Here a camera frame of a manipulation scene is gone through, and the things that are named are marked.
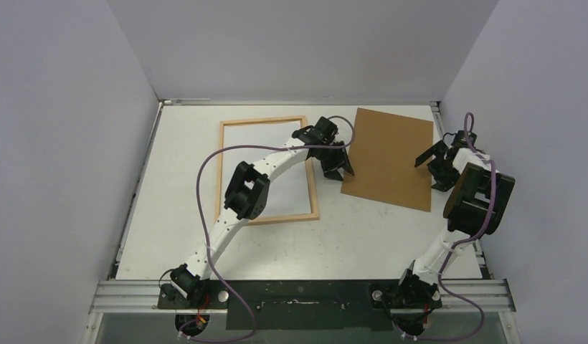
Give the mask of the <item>brown frame backing board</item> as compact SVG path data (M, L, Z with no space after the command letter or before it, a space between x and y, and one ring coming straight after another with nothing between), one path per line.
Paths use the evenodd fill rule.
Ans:
M348 150L354 175L344 177L341 193L430 211L432 177L415 162L434 143L433 123L359 108L354 130Z

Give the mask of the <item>light wooden picture frame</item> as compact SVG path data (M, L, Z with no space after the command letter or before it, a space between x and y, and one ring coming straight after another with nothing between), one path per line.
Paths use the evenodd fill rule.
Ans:
M219 124L219 147L233 145L282 146L293 131L308 124L304 115L274 118L224 120ZM214 218L224 209L224 195L238 163L255 163L270 150L244 148L220 153L217 157ZM251 225L312 221L320 217L313 163L297 163L271 181L267 205L250 221Z

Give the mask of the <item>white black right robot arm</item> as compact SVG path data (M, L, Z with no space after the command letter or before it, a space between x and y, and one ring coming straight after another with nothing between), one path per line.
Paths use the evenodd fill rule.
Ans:
M427 164L432 188L449 192L443 217L447 223L429 249L405 270L395 297L404 307L424 307L440 301L439 280L475 240L498 228L516 180L501 173L488 154L475 147L476 134L460 130L447 144L440 140L415 160Z

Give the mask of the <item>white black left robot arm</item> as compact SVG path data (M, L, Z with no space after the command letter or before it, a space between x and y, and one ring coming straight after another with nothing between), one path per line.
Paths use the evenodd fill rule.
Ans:
M208 227L205 218L200 218L203 246L170 271L170 285L185 308L198 307L205 301L207 281L218 274L215 262L235 234L265 210L272 181L310 158L319 161L327 179L342 181L344 174L355 174L347 152L352 142L337 138L336 118L320 117L316 124L294 130L281 146L258 145L257 149L268 151L267 156L252 163L242 161L235 167L224 193L223 211L214 225Z

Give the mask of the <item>colour printed photo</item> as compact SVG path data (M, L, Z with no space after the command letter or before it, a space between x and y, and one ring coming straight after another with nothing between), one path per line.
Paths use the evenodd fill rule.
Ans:
M307 151L306 150L302 150L299 148L296 148L295 150L291 149L292 147L298 147L299 145L302 145L302 144L303 143L301 141L295 140L292 137L290 137L290 139L288 139L286 141L286 143L284 143L282 146L278 146L278 147L272 147L272 146L266 146L266 145L258 145L258 146L251 145L251 148L257 148L257 149L261 149L261 150L269 150L272 153L264 158L261 158L259 161L255 162L255 163L249 163L249 164L252 164L256 171L268 175L268 177L270 179L270 184L271 184L272 180L275 180L278 176L283 174L289 168L293 167L295 164L303 163L306 160L310 160L307 158ZM264 208L262 209L261 213L265 209L266 205L267 205L267 201L266 201L266 204L265 204Z

